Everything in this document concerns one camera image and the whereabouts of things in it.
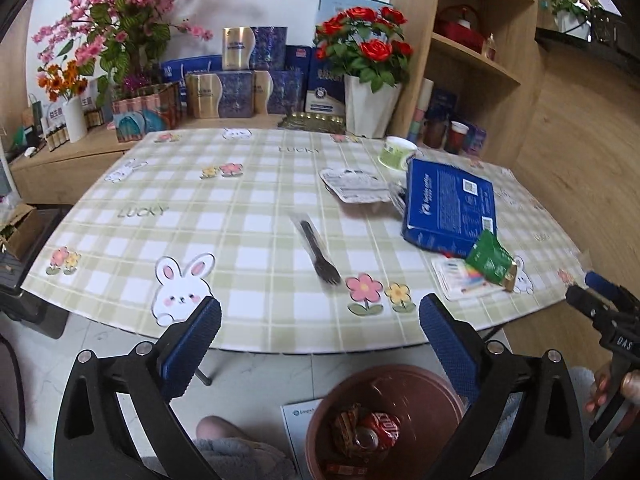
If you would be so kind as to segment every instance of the metal bolt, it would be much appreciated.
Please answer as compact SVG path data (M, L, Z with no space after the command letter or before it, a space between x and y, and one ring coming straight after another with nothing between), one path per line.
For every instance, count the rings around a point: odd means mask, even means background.
M486 349L493 355L500 355L504 352L504 345L500 341L492 340L486 344Z
M151 349L154 346L149 341L143 341L138 346L136 346L136 354L138 355L147 355L151 352Z
M90 351L90 350L82 350L82 351L78 354L78 362L79 362L79 363L85 363L85 362L87 362L89 359L91 359L91 351Z
M546 353L546 356L553 363L559 363L562 361L562 354L558 350L549 350L549 352Z

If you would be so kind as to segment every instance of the hand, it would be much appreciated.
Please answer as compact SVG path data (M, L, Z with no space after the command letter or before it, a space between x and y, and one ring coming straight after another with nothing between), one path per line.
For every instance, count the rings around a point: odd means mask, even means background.
M591 385L591 400L584 406L589 413L595 412L596 408L603 406L607 402L607 391L611 381L610 366L611 362L605 364L595 373L595 382ZM620 393L635 404L629 409L625 418L616 428L617 434L624 434L631 428L640 412L640 370L634 370L624 376L620 385Z

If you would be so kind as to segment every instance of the white vase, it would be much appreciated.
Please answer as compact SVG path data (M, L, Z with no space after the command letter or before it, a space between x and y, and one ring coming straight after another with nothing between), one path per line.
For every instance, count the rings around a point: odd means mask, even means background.
M561 10L556 14L554 19L556 20L558 31L575 36L576 38L582 38L583 40L589 38L591 27L588 22L583 23L584 18L578 18L568 10Z
M360 78L353 75L344 76L347 131L367 139L384 137L401 89L401 84L385 84L373 93L371 83L361 83Z
M78 96L72 97L62 105L62 113L65 117L66 130L69 132L69 140L78 142L86 135L86 119L82 111L82 101Z

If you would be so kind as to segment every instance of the green and white cup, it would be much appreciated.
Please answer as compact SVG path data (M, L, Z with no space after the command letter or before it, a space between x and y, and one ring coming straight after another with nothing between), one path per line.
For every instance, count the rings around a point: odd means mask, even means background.
M409 167L409 159L417 151L418 146L410 140L402 137L387 137L378 160L391 170L406 171Z

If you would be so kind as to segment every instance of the green packet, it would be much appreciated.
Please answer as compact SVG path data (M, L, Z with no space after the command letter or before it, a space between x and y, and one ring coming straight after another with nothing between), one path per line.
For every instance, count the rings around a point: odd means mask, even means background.
M503 286L507 292L513 291L518 267L491 231L482 231L465 261L488 282Z

